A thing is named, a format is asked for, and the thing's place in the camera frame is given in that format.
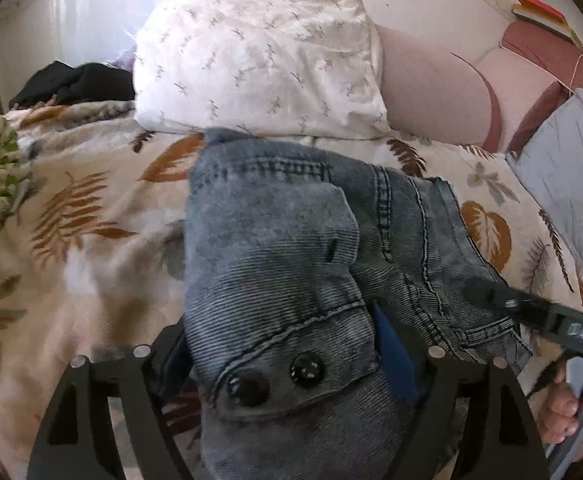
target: red book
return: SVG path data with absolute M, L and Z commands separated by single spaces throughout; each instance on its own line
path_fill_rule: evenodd
M 558 9 L 555 9 L 551 5 L 548 5 L 540 0 L 518 0 L 523 7 L 527 7 L 528 9 L 536 10 L 541 12 L 542 14 L 549 14 L 555 20 L 567 24 L 567 19 L 565 15 L 560 12 Z

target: black button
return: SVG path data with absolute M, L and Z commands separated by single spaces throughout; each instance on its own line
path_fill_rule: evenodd
M 303 352 L 296 356 L 291 363 L 291 380 L 303 388 L 316 386 L 323 380 L 325 365 L 318 354 Z
M 255 408 L 269 397 L 269 383 L 261 372 L 239 370 L 230 375 L 227 393 L 242 406 Z

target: gray cloth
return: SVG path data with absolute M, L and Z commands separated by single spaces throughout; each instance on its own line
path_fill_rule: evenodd
M 208 130 L 206 141 L 190 172 L 185 332 L 214 478 L 382 478 L 413 410 L 379 367 L 371 300 L 428 345 L 524 366 L 519 327 L 463 298 L 457 280 L 502 280 L 446 182 L 229 130 Z M 304 351 L 325 364 L 311 388 L 290 378 Z M 265 378 L 264 403 L 230 398 L 237 370 Z M 440 460 L 452 456 L 463 416 Z
M 544 209 L 583 274 L 583 90 L 556 110 L 511 170 Z

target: leaf-patterned blanket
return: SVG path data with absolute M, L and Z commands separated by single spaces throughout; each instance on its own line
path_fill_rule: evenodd
M 147 132 L 131 109 L 107 102 L 8 114 L 27 174 L 0 231 L 0 466 L 13 479 L 25 478 L 44 410 L 73 355 L 98 360 L 151 342 L 182 313 L 187 172 L 202 136 Z M 290 140 L 446 178 L 476 245 L 511 285 L 580 306 L 571 254 L 501 157 L 398 132 Z M 531 361 L 524 381 L 541 361 Z M 140 478 L 120 405 L 111 412 L 127 478 Z M 193 382 L 166 417 L 195 476 L 206 478 Z

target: human hand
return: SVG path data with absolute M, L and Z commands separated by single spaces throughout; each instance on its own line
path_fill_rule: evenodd
M 549 387 L 547 399 L 540 409 L 536 421 L 540 437 L 548 444 L 559 444 L 566 436 L 573 435 L 578 428 L 574 415 L 578 399 L 565 382 L 564 367 L 558 371 L 554 383 Z M 575 461 L 583 458 L 583 445 Z

